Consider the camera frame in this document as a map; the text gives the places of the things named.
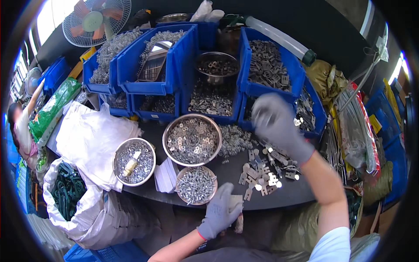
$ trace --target gray work glove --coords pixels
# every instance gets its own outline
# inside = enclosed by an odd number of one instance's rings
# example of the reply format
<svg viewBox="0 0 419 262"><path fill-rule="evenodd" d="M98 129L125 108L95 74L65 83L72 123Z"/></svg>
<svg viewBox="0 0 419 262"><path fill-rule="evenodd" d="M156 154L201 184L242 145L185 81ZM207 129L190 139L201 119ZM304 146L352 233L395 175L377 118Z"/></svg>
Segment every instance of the gray work glove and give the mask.
<svg viewBox="0 0 419 262"><path fill-rule="evenodd" d="M225 183L218 188L208 203L205 218L202 220L202 224L197 227L199 234L204 239L214 239L218 233L229 227L242 212L243 204L241 202L237 203L229 212L228 203L233 188L232 183Z"/></svg>
<svg viewBox="0 0 419 262"><path fill-rule="evenodd" d="M301 166L310 159L314 147L298 133L294 115L290 104L274 93L257 98L252 108L256 135L286 150Z"/></svg>

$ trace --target white paper stack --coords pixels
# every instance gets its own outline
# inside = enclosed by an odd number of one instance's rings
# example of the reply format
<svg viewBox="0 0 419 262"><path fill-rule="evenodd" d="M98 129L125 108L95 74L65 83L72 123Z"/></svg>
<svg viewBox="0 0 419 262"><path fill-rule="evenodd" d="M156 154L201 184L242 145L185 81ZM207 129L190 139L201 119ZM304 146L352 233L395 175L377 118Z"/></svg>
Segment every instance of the white paper stack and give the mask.
<svg viewBox="0 0 419 262"><path fill-rule="evenodd" d="M162 193L173 193L179 169L170 158L154 169L156 190Z"/></svg>

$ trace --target table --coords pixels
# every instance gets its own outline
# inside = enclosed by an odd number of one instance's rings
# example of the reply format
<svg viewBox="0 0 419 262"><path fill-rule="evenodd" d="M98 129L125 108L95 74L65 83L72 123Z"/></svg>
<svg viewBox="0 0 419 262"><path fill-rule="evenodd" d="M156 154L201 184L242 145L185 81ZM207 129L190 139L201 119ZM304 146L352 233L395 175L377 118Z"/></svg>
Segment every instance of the table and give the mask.
<svg viewBox="0 0 419 262"><path fill-rule="evenodd" d="M145 131L142 138L149 141L156 147L157 164L163 162L167 155L163 150L162 135L166 125L159 125L157 122L140 123L140 128ZM262 147L260 145L254 147L260 151L262 156ZM248 185L241 185L238 183L240 174L243 171L243 165L248 162L248 152L240 152L238 155L229 157L229 163L221 164L223 157L216 157L214 160L205 166L211 169L217 176L218 186L231 182L234 185L234 195L244 195ZM305 202L313 201L314 195L304 176L300 176L300 180L295 181L283 177L279 179L282 182L282 188L277 189L271 195L262 196L256 189L253 190L250 201L244 201L244 210L262 210L271 208L281 208L286 206L298 205ZM165 202L173 205L186 206L186 203L179 198L176 193L168 194L157 192L155 189L154 178L151 177L146 183L138 187L124 186L123 191L145 197L148 199ZM202 206L192 206L192 208L204 208Z"/></svg>

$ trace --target fan grille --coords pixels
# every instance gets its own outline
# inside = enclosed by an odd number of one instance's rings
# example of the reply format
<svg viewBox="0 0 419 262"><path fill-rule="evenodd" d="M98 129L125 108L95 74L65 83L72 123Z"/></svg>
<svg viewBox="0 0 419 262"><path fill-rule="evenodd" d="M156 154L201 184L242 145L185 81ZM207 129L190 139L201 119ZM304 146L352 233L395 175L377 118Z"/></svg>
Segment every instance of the fan grille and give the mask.
<svg viewBox="0 0 419 262"><path fill-rule="evenodd" d="M87 0L85 4L88 9L91 9L95 0ZM104 5L105 8L117 8L122 10L121 20L116 20L112 17L104 17L105 28L107 28L106 33L109 32L109 29L116 35L121 31L125 26L125 23L128 21L129 14L131 13L131 0L107 0ZM70 31L70 28L77 27L81 25L82 19L78 17L74 12L67 16L62 23L62 31L65 38L71 44L77 47L93 47L100 44L103 44L106 41L106 34L103 35L100 39L93 40L94 32L84 32L82 35L73 37Z"/></svg>

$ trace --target stainless steel bowl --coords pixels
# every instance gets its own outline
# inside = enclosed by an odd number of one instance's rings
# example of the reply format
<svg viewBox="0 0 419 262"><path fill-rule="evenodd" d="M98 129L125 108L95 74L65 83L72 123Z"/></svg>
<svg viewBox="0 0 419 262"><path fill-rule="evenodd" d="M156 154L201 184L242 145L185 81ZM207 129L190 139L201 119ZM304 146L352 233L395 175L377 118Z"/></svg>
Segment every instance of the stainless steel bowl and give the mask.
<svg viewBox="0 0 419 262"><path fill-rule="evenodd" d="M191 18L191 15L185 13L176 13L166 16L162 16L156 20L156 23L170 23L178 21L188 21Z"/></svg>
<svg viewBox="0 0 419 262"><path fill-rule="evenodd" d="M180 172L179 172L179 174L178 174L178 177L177 177L177 179L176 179L176 191L177 191L177 193L178 193L178 196L183 200L183 201L185 201L186 203L188 202L185 198L183 198L182 196L181 196L181 194L180 194L180 192L179 192L179 185L178 185L178 183L179 183L179 180L184 176L184 174L190 169L191 167L185 167L184 169L182 169ZM213 178L213 177L215 177L215 174L214 174L214 172L212 172L211 171L211 169L209 169L209 168L207 168L206 166L203 166L203 168L204 169L206 169L206 170L208 170L209 171L209 173L210 173L210 175L211 175L211 178ZM205 201L205 202L203 202L203 203L191 203L190 205L203 205L203 204L207 204L209 201L211 201L211 199L214 197L214 195L215 195L215 193L217 192L217 189L218 189L218 181L217 181L217 179L215 179L214 180L214 192L212 193L212 195L210 196L210 198L207 200L207 201Z"/></svg>
<svg viewBox="0 0 419 262"><path fill-rule="evenodd" d="M151 169L151 171L150 171L150 173L146 176L146 178L144 179L144 180L142 180L142 181L140 181L140 182L138 182L138 183L136 183L136 184L129 184L129 183L126 183L126 182L124 182L124 181L122 181L117 175L116 175L116 170L118 170L119 171L119 164L118 164L118 158L117 158L117 156L122 152L122 151L124 151L128 146L130 146L130 145L132 145L134 142L136 142L136 141L143 141L143 142L145 142L150 148L151 148L151 151L153 152L153 157L154 157L154 161L153 161L153 168ZM114 175L116 176L116 178L121 182L121 183L123 183L124 185L126 185L126 186L129 186L129 187L136 187L136 186L140 186L140 185L142 185L142 184L144 184L145 182L147 182L147 180L148 179L150 179L150 177L151 177L151 175L153 175L153 173L154 173L154 168L156 167L156 153L155 153L155 151L154 151L154 148L153 148L153 146L147 141L147 140L145 140L145 139L142 139L142 138L130 138L130 139L128 139L128 140L125 140L124 142L122 142L119 146L118 146L118 148L116 149L116 151L115 151L115 155L114 155L114 159L113 159L113 161L112 161L112 169L114 170Z"/></svg>
<svg viewBox="0 0 419 262"><path fill-rule="evenodd" d="M178 161L176 158L174 158L172 156L172 154L170 153L169 148L167 148L167 136L168 136L169 130L171 130L174 126L176 126L177 123L179 123L181 120L189 119L189 118L200 118L203 121L206 121L206 122L210 123L215 128L215 130L217 131L217 148L215 149L215 152L206 161L201 162L201 163L196 163L196 164L182 163L182 162ZM206 163L210 162L212 159L214 159L217 156L218 152L221 149L222 136L221 136L220 128L211 118L206 117L206 116L201 115L201 114L186 114L186 115L183 115L181 117L176 118L175 120L173 120L173 122L171 122L166 127L166 129L164 130L164 133L163 133L162 142L163 142L163 149L166 152L167 156L171 160L173 160L175 163L178 163L179 165L182 165L182 166L202 166L202 165L205 165Z"/></svg>
<svg viewBox="0 0 419 262"><path fill-rule="evenodd" d="M214 60L230 60L232 62L236 62L237 71L232 72L228 75L211 75L211 74L208 74L199 70L198 65L202 61L214 61ZM236 75L240 71L240 63L237 61L237 59L235 59L229 54L221 53L221 52L207 52L198 56L197 61L195 63L195 69L200 73L200 77L203 78L204 82L207 82L211 85L221 85L221 84L225 84L226 82L230 80L236 81L237 79Z"/></svg>

